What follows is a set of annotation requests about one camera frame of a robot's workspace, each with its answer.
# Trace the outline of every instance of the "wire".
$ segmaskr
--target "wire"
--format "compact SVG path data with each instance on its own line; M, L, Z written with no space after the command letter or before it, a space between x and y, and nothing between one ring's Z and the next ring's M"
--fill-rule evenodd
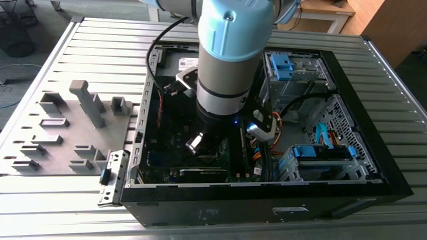
M0 67L0 70L3 70L3 69L7 69L7 68L11 68L11 67L15 67L15 66L35 66L35 67L39 67L39 68L42 68L42 66L40 65L38 65L38 64L30 64L30 63L16 63L16 64L11 64L11 65L7 65L7 66L3 66L3 67Z
M146 55L146 65L147 65L147 70L148 73L151 75L152 81L155 86L158 87L158 93L159 93L159 111L158 111L158 127L160 127L160 122L162 122L162 112L163 112L163 100L164 100L164 92L163 92L163 87L160 86L159 82L156 81L156 76L152 70L152 66L150 65L150 57L152 55L152 51L155 49L155 46L158 44L158 42L160 41L160 39L163 38L163 36L171 31L172 28L175 28L180 23L183 23L186 20L188 19L188 17L183 17L180 20L178 20L176 22L174 22L164 30L163 32L159 34L159 36L155 38L155 40L152 41L152 44L148 48L147 51L147 55Z
M298 27L298 25L301 24L302 18L303 18L303 6L302 6L302 3L299 3L299 12L298 12L297 20L295 20L294 26L290 28L289 31L293 31Z
M278 117L278 121L279 121L279 125L281 125L281 128L279 128L279 135L274 141L274 144L270 146L271 150L275 149L278 143L279 143L279 139L281 139L281 136L282 136L282 128L283 128L283 123L282 123L282 118L281 118L281 115L279 113L277 113L275 111L273 112L273 114Z
M10 105L0 106L0 109L6 109L6 108L8 108L8 107L15 106L16 104L20 103L20 101L22 101L22 100L19 100L18 102L15 102L15 103L12 103L12 104L10 104Z
M281 111L281 118L283 119L283 117L287 115L289 111L291 110L291 108L299 104L301 102L303 102L307 99L311 98L323 98L327 99L333 96L333 92L315 92L315 93L310 93L306 95L302 95L299 97L297 97L283 108L283 110Z

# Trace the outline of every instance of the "slotted aluminum surface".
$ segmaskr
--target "slotted aluminum surface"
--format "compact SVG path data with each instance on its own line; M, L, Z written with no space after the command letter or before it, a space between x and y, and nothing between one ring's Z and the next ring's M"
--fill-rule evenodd
M62 83L87 80L94 83L92 91L100 92L102 98L111 99L119 93L120 96L126 95L128 101L139 103L142 94L138 84L147 72L146 52L167 26L167 23L98 18L71 23L3 130L0 145L3 141L11 141L15 122L42 86L56 89L62 87ZM183 24L164 39L198 42L198 28ZM335 52L413 187L414 196L334 221L144 228L123 207L96 207L100 189L98 177L4 176L0 177L0 237L46 239L47 236L96 236L116 239L127 236L126 239L171 239L175 236L174 239L218 239L217 235L222 233L223 239L237 236L242 239L315 239L322 236L323 239L402 239L409 236L407 233L413 233L413 239L425 239L426 112L383 61L375 46L358 36L279 31L273 33L269 45ZM127 140L134 140L132 132L128 133ZM331 227L337 227L334 231L323 229ZM156 234L170 236L154 237Z

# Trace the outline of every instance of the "gray block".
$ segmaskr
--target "gray block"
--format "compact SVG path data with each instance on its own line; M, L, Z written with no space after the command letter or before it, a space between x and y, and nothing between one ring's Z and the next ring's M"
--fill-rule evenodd
M71 160L68 167L75 172L86 172L86 171L91 171L94 169L94 165L87 159Z
M103 155L102 151L96 149L95 157L94 157L94 163L99 166L99 168L103 170L107 167L108 159Z
M31 142L34 144L62 144L63 138L60 135L46 135L46 136L36 136L34 135Z
M67 128L70 122L67 118L46 118L42 119L40 124L43 128Z
M71 82L70 92L78 96L83 111L91 119L95 128L100 129L104 127L106 122L99 107L94 102L94 97L88 92L88 86L90 84L86 80L74 80Z
M60 114L59 106L64 104L66 101L58 92L46 92L39 100L39 105L47 114Z
M91 93L91 97L92 97L92 101L95 103L95 106L98 108L99 113L104 113L106 112L106 108L104 108L104 104L100 100L100 96L98 93Z
M31 160L30 158L22 158L14 161L11 167L15 168L19 172L38 171L40 165L36 161Z
M96 153L96 148L94 147L94 145L75 145L74 146L74 151L75 153L80 156L80 155L95 155Z
M62 114L62 111L54 102L39 102L39 105L47 114Z
M27 144L20 147L20 152L26 154L26 156L43 156L47 153L47 150L40 144Z
M127 116L130 115L130 107L123 96L114 96L111 99L111 110L115 116Z

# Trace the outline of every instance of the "black cable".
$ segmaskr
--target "black cable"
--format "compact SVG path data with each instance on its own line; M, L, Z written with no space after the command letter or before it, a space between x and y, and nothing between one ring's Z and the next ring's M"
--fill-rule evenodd
M156 77L155 77L155 74L154 74L154 70L152 70L152 67L150 65L150 57L151 57L151 54L152 54L152 51L155 49L155 46L158 44L158 42L160 41L160 39L163 38L163 36L171 31L172 28L175 28L180 23L183 23L186 20L188 19L188 17L183 17L180 20L178 20L176 22L174 22L171 24L171 26L168 26L163 32L159 34L159 36L155 38L150 48L148 48L148 51L147 51L147 56L146 56L146 64L147 64L147 72L150 73L151 77L152 77L152 81L154 81L154 84L155 86L158 87L159 91L160 91L160 94L163 96L164 92L163 92L163 88L160 86L160 84L158 83L156 81Z
M270 147L267 142L259 142L258 147L259 147L261 162L262 162L261 180L263 182L271 182L273 174L274 174L274 163L271 161Z
M294 26L290 28L289 31L293 31L298 27L298 25L301 24L302 18L303 18L303 6L302 6L302 3L299 3L299 12L298 12L297 20L295 20Z
M283 108L283 110L281 111L281 118L283 119L285 115L287 115L289 111L291 110L291 108L299 104L301 102L303 102L307 99L311 98L323 98L327 99L329 97L333 96L333 92L317 92L317 93L310 93L307 95L299 96L298 98L295 98Z
M147 65L147 72L150 73L151 77L152 77L152 81L155 86L158 87L158 93L159 93L159 111L158 111L158 121L156 121L156 125L158 128L160 127L160 122L162 122L162 112L163 112L163 101L164 101L164 90L159 84L159 82L156 81L156 76L152 70L152 66L150 65L150 58L152 55L152 51L155 49L155 46L158 44L158 42L160 41L160 39L163 38L163 36L171 31L172 28L175 28L180 23L183 23L186 20L188 19L188 17L183 17L180 20L178 20L176 22L174 22L171 24L171 26L168 26L163 32L159 34L159 36L155 38L155 40L152 41L152 44L148 48L147 51L147 55L146 55L146 65Z

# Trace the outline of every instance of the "sticker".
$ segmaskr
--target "sticker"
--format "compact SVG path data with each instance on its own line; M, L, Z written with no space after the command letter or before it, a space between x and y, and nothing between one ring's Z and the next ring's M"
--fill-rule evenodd
M199 66L199 58L188 58L183 57L179 59L179 70L184 71L191 67L198 67Z
M273 208L273 213L274 215L278 215L278 213L294 213L294 212L310 212L306 207L302 206L295 206L295 207L274 207Z
M254 174L262 175L262 169L259 167L254 168Z
M346 11L338 11L337 12L338 15L351 15L351 12L346 12Z

